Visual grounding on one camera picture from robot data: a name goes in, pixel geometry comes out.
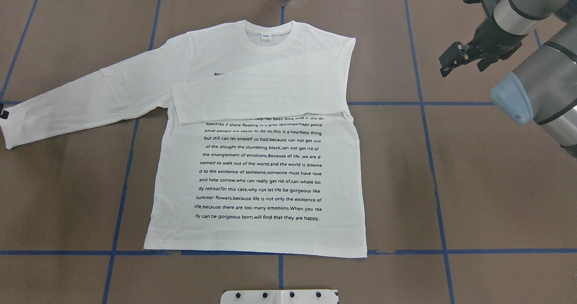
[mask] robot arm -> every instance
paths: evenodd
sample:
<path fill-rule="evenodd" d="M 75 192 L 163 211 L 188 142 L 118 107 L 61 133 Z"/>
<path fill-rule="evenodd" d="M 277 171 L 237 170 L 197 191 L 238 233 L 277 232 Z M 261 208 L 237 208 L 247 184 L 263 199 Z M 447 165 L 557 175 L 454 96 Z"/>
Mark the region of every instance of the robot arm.
<path fill-rule="evenodd" d="M 506 60 L 553 12 L 567 23 L 497 84 L 490 96 L 513 120 L 520 124 L 534 120 L 577 157 L 577 0 L 464 1 L 481 2 L 488 17 L 472 41 L 467 45 L 457 41 L 439 57 L 443 77 L 477 59 L 481 71 Z"/>

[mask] light blue joint cap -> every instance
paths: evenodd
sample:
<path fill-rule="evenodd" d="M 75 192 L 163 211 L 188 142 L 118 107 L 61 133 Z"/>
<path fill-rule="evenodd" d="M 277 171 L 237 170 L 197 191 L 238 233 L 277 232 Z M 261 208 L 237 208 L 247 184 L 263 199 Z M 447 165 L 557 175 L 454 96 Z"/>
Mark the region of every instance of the light blue joint cap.
<path fill-rule="evenodd" d="M 489 95 L 493 102 L 518 124 L 526 124 L 533 119 L 533 107 L 523 84 L 515 73 L 510 72 L 497 84 Z"/>

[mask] long sleeve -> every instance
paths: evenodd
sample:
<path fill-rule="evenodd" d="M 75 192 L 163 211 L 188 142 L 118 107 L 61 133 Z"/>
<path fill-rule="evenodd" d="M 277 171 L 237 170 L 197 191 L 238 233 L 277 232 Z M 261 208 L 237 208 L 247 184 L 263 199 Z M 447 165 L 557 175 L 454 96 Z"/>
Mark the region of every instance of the long sleeve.
<path fill-rule="evenodd" d="M 140 117 L 172 101 L 171 87 L 183 82 L 193 57 L 192 38 L 174 37 L 163 46 L 100 69 L 6 110 L 0 119 L 6 148 Z"/>

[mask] folded sleeve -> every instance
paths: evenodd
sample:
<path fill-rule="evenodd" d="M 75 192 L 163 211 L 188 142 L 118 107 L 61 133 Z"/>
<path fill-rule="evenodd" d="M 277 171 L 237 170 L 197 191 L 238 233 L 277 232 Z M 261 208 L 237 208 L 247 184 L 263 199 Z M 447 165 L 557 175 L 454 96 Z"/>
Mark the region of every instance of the folded sleeve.
<path fill-rule="evenodd" d="M 6 148 L 140 117 L 172 101 L 171 87 L 185 80 L 194 44 L 187 34 L 163 46 L 6 108 L 0 119 Z"/>

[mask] t-shirt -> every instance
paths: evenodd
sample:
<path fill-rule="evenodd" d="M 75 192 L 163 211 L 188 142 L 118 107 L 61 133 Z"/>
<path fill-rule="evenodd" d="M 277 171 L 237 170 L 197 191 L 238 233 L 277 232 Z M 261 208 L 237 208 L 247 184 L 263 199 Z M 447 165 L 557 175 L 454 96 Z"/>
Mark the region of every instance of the t-shirt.
<path fill-rule="evenodd" d="M 168 110 L 145 249 L 366 257 L 355 39 L 246 20 L 9 107 L 6 148 Z"/>

